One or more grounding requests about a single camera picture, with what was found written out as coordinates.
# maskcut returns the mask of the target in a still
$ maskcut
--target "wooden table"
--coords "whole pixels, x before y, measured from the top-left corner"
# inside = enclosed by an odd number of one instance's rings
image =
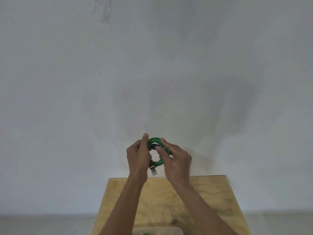
[[[104,226],[125,182],[126,178],[109,179],[92,235],[98,235]],[[190,182],[238,234],[251,234],[225,175],[191,176]],[[182,200],[165,177],[148,178],[139,199],[134,226],[177,226],[184,235],[200,234]]]

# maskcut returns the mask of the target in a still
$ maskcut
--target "hand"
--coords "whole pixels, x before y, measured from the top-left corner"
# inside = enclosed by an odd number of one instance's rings
[[[191,156],[179,146],[168,143],[164,138],[161,138],[161,142],[171,151],[174,157],[171,158],[162,147],[155,147],[156,151],[163,159],[166,178],[174,189],[177,186],[189,185]]]
[[[149,135],[145,133],[141,140],[131,145],[127,150],[127,161],[129,165],[129,176],[136,176],[143,183],[148,179],[148,168],[151,159],[147,143]]]

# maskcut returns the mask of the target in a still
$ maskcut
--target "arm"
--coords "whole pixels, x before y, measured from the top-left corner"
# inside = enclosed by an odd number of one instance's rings
[[[151,159],[148,139],[149,136],[145,133],[142,140],[127,149],[129,176],[99,235],[131,235],[140,193],[148,179],[147,170]]]
[[[177,145],[168,143],[164,138],[161,138],[161,141],[174,157],[171,158],[163,148],[156,147],[158,154],[163,158],[166,178],[184,202],[201,233],[237,235],[190,184],[191,156]]]

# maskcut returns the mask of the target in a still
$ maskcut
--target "green object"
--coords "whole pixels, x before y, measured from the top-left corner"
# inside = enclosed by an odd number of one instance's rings
[[[148,149],[152,149],[152,148],[151,148],[151,144],[153,144],[153,143],[156,143],[156,144],[158,144],[160,147],[164,148],[165,151],[170,155],[170,153],[171,153],[170,150],[169,150],[166,146],[164,146],[164,144],[161,142],[161,139],[160,139],[160,138],[150,138],[150,139],[148,140],[148,143],[147,143]],[[160,157],[160,160],[159,160],[158,162],[154,162],[154,161],[152,161],[152,159],[151,159],[151,160],[150,160],[149,167],[152,167],[152,166],[154,166],[154,167],[161,166],[161,165],[163,164],[163,159],[161,158],[161,156],[159,156],[159,157]]]

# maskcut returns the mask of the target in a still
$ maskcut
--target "forearm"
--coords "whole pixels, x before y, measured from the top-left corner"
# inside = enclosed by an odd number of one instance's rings
[[[99,235],[131,235],[144,182],[129,176]]]
[[[236,235],[237,233],[223,221],[204,201],[192,185],[175,186],[174,189],[184,202],[196,226],[202,234]]]

